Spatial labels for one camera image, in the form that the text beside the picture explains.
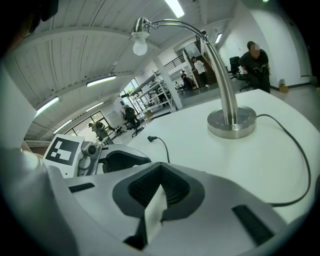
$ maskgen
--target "metal lamp base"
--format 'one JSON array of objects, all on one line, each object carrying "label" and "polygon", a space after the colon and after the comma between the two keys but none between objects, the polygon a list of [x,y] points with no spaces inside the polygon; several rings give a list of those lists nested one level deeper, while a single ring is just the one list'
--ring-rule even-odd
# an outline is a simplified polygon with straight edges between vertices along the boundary
[{"label": "metal lamp base", "polygon": [[208,115],[209,130],[216,136],[225,139],[239,139],[250,135],[256,128],[256,112],[247,106],[238,108],[236,124],[225,124],[222,109],[215,110]]}]

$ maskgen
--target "office chair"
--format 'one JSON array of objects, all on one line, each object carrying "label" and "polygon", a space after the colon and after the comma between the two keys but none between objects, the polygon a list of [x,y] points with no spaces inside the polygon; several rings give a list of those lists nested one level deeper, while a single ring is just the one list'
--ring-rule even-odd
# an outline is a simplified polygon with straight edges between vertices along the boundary
[{"label": "office chair", "polygon": [[247,84],[247,86],[245,86],[245,87],[243,87],[243,88],[241,88],[240,89],[240,92],[242,91],[242,90],[247,90],[247,91],[249,91],[250,89],[251,90],[253,90],[253,86],[252,86],[252,84],[251,84],[251,81],[250,81],[250,79],[248,78],[248,76],[247,75],[240,75],[238,78],[237,78],[239,81],[245,81],[245,83]]},{"label": "office chair", "polygon": [[238,78],[240,77],[239,60],[240,58],[237,56],[229,59],[231,70],[228,71],[228,73],[233,75],[232,77],[230,77],[230,79],[235,78],[238,80]]},{"label": "office chair", "polygon": [[131,125],[130,130],[131,129],[135,130],[131,137],[134,137],[134,135],[137,135],[139,132],[141,132],[144,129],[143,127],[139,128],[140,121],[137,119],[135,110],[133,108],[129,107],[125,110],[125,117],[126,117],[126,120]]},{"label": "office chair", "polygon": [[132,138],[134,137],[134,135],[137,136],[138,133],[144,129],[143,127],[139,128],[140,121],[137,118],[134,118],[134,119],[130,118],[128,119],[128,121],[131,124],[131,127],[134,129],[134,133],[131,135]]},{"label": "office chair", "polygon": [[116,136],[119,136],[119,135],[125,133],[125,131],[122,130],[122,127],[120,125],[118,125],[116,128],[113,128],[113,127],[109,126],[109,129],[111,131],[115,132]]}]

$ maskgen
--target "cardboard box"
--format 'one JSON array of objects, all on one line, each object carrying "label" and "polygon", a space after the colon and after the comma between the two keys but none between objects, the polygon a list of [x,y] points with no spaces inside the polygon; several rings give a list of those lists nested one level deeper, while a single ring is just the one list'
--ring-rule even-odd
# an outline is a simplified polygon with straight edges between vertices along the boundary
[{"label": "cardboard box", "polygon": [[144,115],[147,119],[149,119],[153,115],[153,113],[150,110],[148,110],[148,111],[144,112]]},{"label": "cardboard box", "polygon": [[288,91],[289,91],[288,87],[286,87],[284,84],[280,84],[280,86],[279,86],[279,92],[280,93],[287,94]]}]

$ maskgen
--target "white wall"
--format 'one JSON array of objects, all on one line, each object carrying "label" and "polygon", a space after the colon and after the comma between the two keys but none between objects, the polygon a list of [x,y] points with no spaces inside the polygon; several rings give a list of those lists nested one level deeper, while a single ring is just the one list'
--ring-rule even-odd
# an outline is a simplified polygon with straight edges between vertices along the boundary
[{"label": "white wall", "polygon": [[298,47],[296,48],[290,33],[292,28],[285,23],[288,17],[276,5],[257,6],[251,0],[246,0],[244,3],[263,31],[272,53],[277,80],[284,79],[288,86],[309,82],[310,77],[301,76],[307,75],[307,60],[305,57],[301,58],[301,56],[299,60],[299,54],[303,52],[303,45],[296,41]]},{"label": "white wall", "polygon": [[176,54],[176,52],[172,47],[170,47],[168,50],[165,50],[163,53],[159,54],[158,56],[158,58],[160,59],[163,65],[168,64],[169,62],[173,61],[177,57],[178,55]]},{"label": "white wall", "polygon": [[[194,41],[196,41],[196,37],[192,36],[191,38],[185,40],[185,41],[179,41],[178,43],[172,45],[171,47],[169,47],[167,50],[165,50],[164,52],[162,52],[161,54],[159,54],[158,58],[160,59],[161,63],[163,65],[168,64],[169,62],[173,61],[175,58],[177,58],[177,54],[175,52],[175,50],[179,50],[191,43],[193,43]],[[185,68],[186,64],[182,63],[181,66],[176,67],[173,71],[169,71],[168,74],[173,74],[174,72],[176,72],[179,69],[183,69]],[[138,82],[139,85],[143,84],[149,77],[151,77],[153,75],[153,71],[157,71],[158,68],[156,67],[155,63],[153,61],[151,61],[148,65],[145,66],[144,70],[143,70],[143,74],[139,74],[135,77],[136,81]]]},{"label": "white wall", "polygon": [[248,51],[247,42],[254,41],[269,57],[272,86],[279,87],[281,80],[287,86],[310,81],[311,66],[303,38],[273,3],[239,1],[234,19],[229,22],[222,37],[218,45],[219,54],[229,70],[229,58],[241,57]]},{"label": "white wall", "polygon": [[115,99],[115,101],[112,104],[109,104],[105,107],[102,107],[100,111],[102,112],[103,116],[107,120],[107,122],[113,127],[116,128],[117,126],[120,126],[124,124],[126,121],[123,119],[123,116],[121,114],[121,103],[120,101],[122,98],[119,96]]},{"label": "white wall", "polygon": [[196,36],[192,36],[191,38],[187,39],[186,41],[177,44],[176,46],[173,47],[174,51],[179,51],[182,48],[194,43],[196,41]]},{"label": "white wall", "polygon": [[156,64],[151,61],[148,65],[145,66],[143,70],[143,74],[139,74],[135,77],[136,81],[139,85],[143,84],[149,77],[153,75],[153,71],[157,71],[158,68],[156,67]]},{"label": "white wall", "polygon": [[234,18],[228,23],[222,37],[218,44],[219,54],[229,71],[231,70],[229,58],[241,57],[248,51],[248,41],[254,41],[260,45],[261,49],[265,50],[269,57],[270,84],[274,87],[278,86],[276,74],[273,72],[275,69],[274,60],[266,38],[248,8],[241,1],[238,2]]}]

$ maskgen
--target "black shirt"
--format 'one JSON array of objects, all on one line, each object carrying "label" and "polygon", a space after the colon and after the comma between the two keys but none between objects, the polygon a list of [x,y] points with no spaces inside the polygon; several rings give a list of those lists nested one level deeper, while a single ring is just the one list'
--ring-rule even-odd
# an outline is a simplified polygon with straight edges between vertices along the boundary
[{"label": "black shirt", "polygon": [[182,74],[182,75],[181,75],[181,79],[182,79],[182,80],[188,79],[188,78],[187,78],[187,74]]},{"label": "black shirt", "polygon": [[252,57],[248,51],[239,60],[240,66],[245,67],[249,74],[255,76],[263,76],[269,73],[268,62],[268,55],[262,49],[260,49],[260,56],[257,59]]}]

